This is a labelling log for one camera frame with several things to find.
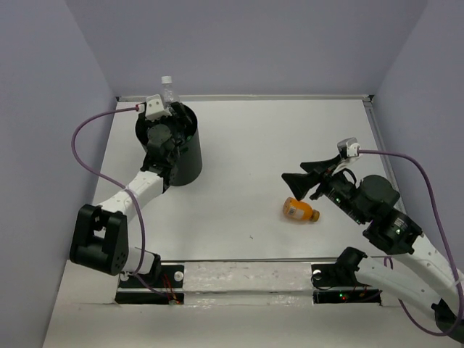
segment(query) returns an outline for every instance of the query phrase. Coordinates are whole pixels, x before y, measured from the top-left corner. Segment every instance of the cable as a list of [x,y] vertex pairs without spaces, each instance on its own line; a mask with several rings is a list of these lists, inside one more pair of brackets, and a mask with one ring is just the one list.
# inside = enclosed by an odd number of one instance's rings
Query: cable
[[314,285],[314,275],[311,276],[311,284],[312,284],[312,286],[314,286],[315,289],[317,289],[319,291],[328,291],[328,290],[333,288],[333,286],[330,286],[327,289],[322,289],[322,288],[319,288],[316,285]]
[[344,168],[341,172],[342,173],[347,172],[349,174],[349,176],[351,176],[351,179],[353,179],[353,185],[356,185],[356,183],[357,183],[356,175],[350,169]]
[[136,212],[137,212],[137,216],[138,216],[138,221],[140,222],[140,229],[141,229],[141,253],[140,253],[140,260],[138,261],[138,266],[136,268],[136,270],[134,270],[132,272],[132,276],[134,276],[135,278],[138,279],[138,281],[140,281],[140,283],[145,286],[148,290],[150,290],[151,292],[154,292],[155,294],[158,294],[160,296],[165,296],[165,294],[163,294],[162,292],[159,292],[159,291],[156,291],[155,289],[153,289],[149,284],[147,284],[143,279],[142,277],[137,274],[143,263],[144,263],[144,257],[145,257],[145,244],[146,244],[146,232],[145,232],[145,223],[144,223],[144,218],[142,216],[142,211],[140,209],[140,205],[138,204],[138,201],[137,201],[137,198],[136,196],[133,194],[133,192],[129,189],[127,189],[122,183],[120,183],[119,181],[116,181],[115,179],[103,174],[103,173],[100,173],[98,170],[95,170],[93,169],[91,166],[87,165],[78,155],[78,152],[75,148],[75,140],[79,134],[79,132],[82,130],[82,128],[84,128],[86,125],[88,125],[90,122],[94,121],[94,120],[97,120],[99,119],[100,117],[103,117],[103,116],[107,116],[107,115],[113,115],[113,114],[117,114],[118,112],[127,112],[127,111],[138,111],[138,106],[135,106],[135,107],[126,107],[125,109],[119,109],[119,110],[112,110],[112,111],[107,111],[107,112],[102,112],[101,114],[97,114],[95,116],[92,116],[90,118],[88,118],[87,120],[85,120],[84,122],[82,122],[80,125],[78,125],[78,127],[74,130],[74,133],[72,134],[72,138],[71,138],[71,150],[72,150],[72,155],[74,156],[75,160],[78,161],[78,163],[84,168],[86,169],[87,171],[89,171],[90,173],[98,176],[99,178],[102,178],[106,181],[109,181],[110,183],[113,183],[115,184],[116,186],[118,186],[119,188],[121,188],[122,190],[126,191],[130,197],[130,199],[132,199],[132,202],[133,202],[133,206],[135,207],[136,209]]
[[456,315],[456,321],[453,323],[453,325],[446,331],[443,332],[433,332],[430,331],[423,326],[421,326],[415,319],[412,317],[412,315],[409,313],[407,310],[405,304],[403,301],[399,299],[399,304],[401,305],[402,309],[405,311],[407,317],[413,322],[414,325],[416,325],[420,330],[432,335],[432,336],[448,336],[450,333],[452,333],[461,323],[461,320],[463,319],[463,313],[464,313],[464,294],[463,294],[463,286],[461,282],[459,281],[459,273],[457,271],[455,259],[452,256],[451,253],[451,248],[450,244],[448,243],[448,239],[446,237],[446,234],[444,233],[442,221],[440,220],[440,216],[438,213],[438,209],[436,207],[436,201],[435,201],[435,196],[434,196],[434,190],[432,189],[432,185],[430,180],[428,179],[426,171],[423,169],[422,165],[412,158],[411,156],[408,156],[406,154],[399,154],[396,152],[386,152],[386,151],[378,151],[378,150],[359,150],[360,154],[381,154],[381,155],[386,155],[386,156],[393,156],[393,157],[400,157],[405,160],[408,160],[412,162],[420,171],[420,174],[422,174],[423,179],[426,182],[427,185],[427,190],[428,190],[428,195],[430,196],[430,203],[432,205],[432,210],[434,211],[434,217],[436,224],[438,226],[438,231],[440,232],[440,236],[442,237],[443,245],[444,245],[444,250],[447,253],[448,256],[448,261],[449,261],[449,266],[451,268],[453,277],[457,281],[456,283],[456,288],[457,288],[457,296],[459,297],[459,308],[457,310],[457,315]]

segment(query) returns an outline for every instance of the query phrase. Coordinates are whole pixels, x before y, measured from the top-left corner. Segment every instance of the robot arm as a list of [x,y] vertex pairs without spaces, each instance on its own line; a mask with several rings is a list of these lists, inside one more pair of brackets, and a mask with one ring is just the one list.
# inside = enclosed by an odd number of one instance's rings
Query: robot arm
[[[171,185],[193,181],[202,168],[196,117],[185,105],[164,107],[159,95],[138,105],[136,135],[146,152],[136,177],[106,201],[84,205],[78,213],[70,248],[70,259],[115,276],[121,272],[145,275],[156,280],[161,260],[157,254],[128,246],[128,224],[141,210]],[[179,166],[183,167],[178,175]]]
[[[359,147],[356,138],[341,141],[338,144],[338,156],[322,162],[302,163],[301,167],[306,174],[284,173],[282,178],[296,199],[303,199],[310,189],[318,185],[315,193],[310,196],[311,199],[327,196],[356,223],[368,223],[363,236],[378,249],[411,269],[423,282],[411,283],[408,278],[384,267],[371,265],[369,270],[369,263],[375,261],[368,262],[365,255],[359,259],[359,265],[351,268],[352,275],[360,283],[376,285],[379,289],[398,296],[429,317],[433,310],[438,327],[446,331],[455,322],[460,306],[457,282],[450,264],[435,249],[422,229],[410,217],[394,208],[399,193],[387,179],[369,175],[359,186],[356,185],[354,173],[346,169],[346,166],[359,158]],[[355,249],[348,248],[345,252],[349,250],[353,252]],[[345,261],[345,257],[340,257],[334,267],[339,269]],[[450,336],[464,341],[462,326]]]

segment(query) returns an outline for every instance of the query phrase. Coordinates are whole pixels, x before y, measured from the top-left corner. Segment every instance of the metal screw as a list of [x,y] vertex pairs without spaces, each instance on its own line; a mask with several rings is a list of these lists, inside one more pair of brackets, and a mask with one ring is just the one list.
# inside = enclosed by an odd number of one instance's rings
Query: metal screw
[[322,279],[321,270],[315,270],[314,272],[312,272],[312,278],[316,281],[319,281],[320,279]]
[[183,273],[181,271],[177,271],[174,273],[174,280],[175,281],[182,281],[183,279]]

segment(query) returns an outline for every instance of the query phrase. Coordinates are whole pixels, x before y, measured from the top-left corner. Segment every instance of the lavender wall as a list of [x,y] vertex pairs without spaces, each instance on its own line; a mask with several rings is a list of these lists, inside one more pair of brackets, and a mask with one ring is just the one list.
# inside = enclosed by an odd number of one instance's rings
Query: lavender wall
[[[374,109],[386,148],[413,155],[430,175],[454,256],[464,268],[464,1],[430,1],[386,75]],[[408,213],[443,250],[426,186],[393,161]]]
[[[63,0],[0,1],[0,47],[0,346],[34,348],[76,212],[96,184],[75,164],[70,137],[114,98]],[[83,132],[80,150],[93,165],[109,125]]]
[[117,95],[373,94],[426,0],[66,0]]

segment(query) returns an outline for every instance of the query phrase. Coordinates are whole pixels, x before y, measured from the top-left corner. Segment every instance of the black bracket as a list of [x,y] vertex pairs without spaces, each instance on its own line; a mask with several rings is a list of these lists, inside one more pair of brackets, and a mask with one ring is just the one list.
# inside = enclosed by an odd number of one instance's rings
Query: black bracket
[[311,265],[311,281],[315,288],[339,286],[364,286],[356,280],[355,272],[363,258],[367,257],[358,249],[347,247],[337,258],[335,263]]
[[[104,238],[94,231],[106,228]],[[116,276],[129,254],[128,221],[121,212],[108,212],[85,204],[79,209],[72,238],[70,260],[100,272]]]

